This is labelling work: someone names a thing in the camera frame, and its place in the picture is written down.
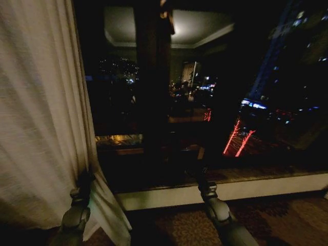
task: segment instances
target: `window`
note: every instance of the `window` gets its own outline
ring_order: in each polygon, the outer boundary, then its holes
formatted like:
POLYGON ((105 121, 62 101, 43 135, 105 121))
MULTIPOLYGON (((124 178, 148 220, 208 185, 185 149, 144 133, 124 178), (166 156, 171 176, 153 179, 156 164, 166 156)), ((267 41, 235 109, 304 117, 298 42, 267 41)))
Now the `window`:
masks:
POLYGON ((142 187, 169 175, 177 184, 187 163, 200 159, 219 169, 245 158, 252 159, 246 166, 288 166, 304 153, 322 154, 325 3, 159 2, 75 1, 109 180, 142 187))

